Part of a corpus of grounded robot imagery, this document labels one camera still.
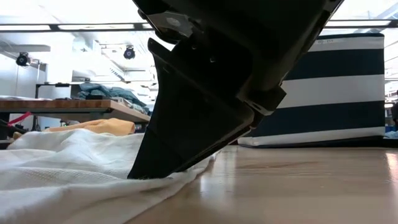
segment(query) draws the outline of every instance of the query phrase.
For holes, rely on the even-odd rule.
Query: white cloth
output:
[[[0,151],[0,223],[125,223],[204,171],[127,180],[142,134],[27,133]]]

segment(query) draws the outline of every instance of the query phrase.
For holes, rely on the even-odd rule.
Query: spotlight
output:
[[[133,59],[136,57],[136,53],[134,51],[134,47],[133,46],[127,46],[127,49],[124,51],[123,54],[125,59]]]
[[[19,53],[19,56],[16,60],[17,65],[22,66],[22,67],[28,67],[31,62],[32,62],[32,59],[29,58],[29,53],[27,53],[27,52]]]

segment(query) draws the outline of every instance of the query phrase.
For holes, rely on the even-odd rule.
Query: black plastic object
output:
[[[134,1],[176,46],[148,42],[159,95],[130,179],[184,171],[272,114],[285,75],[342,2]]]

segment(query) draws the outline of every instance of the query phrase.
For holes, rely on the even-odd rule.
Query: wooden table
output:
[[[128,224],[398,223],[398,152],[228,147]]]
[[[149,116],[130,109],[113,100],[4,100],[0,101],[0,113],[25,113],[36,116],[60,118],[72,121],[118,118],[135,123],[147,123]]]

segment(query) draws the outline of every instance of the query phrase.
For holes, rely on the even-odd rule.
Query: ceiling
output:
[[[131,0],[0,0],[0,23],[117,23],[144,22]],[[332,19],[398,19],[398,0],[345,0]],[[325,29],[322,35],[353,32],[374,32],[374,30]],[[398,30],[379,30],[386,35],[386,77],[398,78]],[[152,31],[142,32],[92,32],[92,33],[46,33],[46,34],[1,34],[0,44],[47,44],[55,45],[64,39],[80,36],[86,40],[97,40],[100,44],[117,44],[108,50],[106,56],[123,70],[140,70],[151,67],[153,58],[147,49],[149,37],[157,39],[171,49],[173,46],[159,40]],[[136,57],[123,58],[124,46],[133,45]],[[386,90],[398,89],[398,82],[391,82]]]

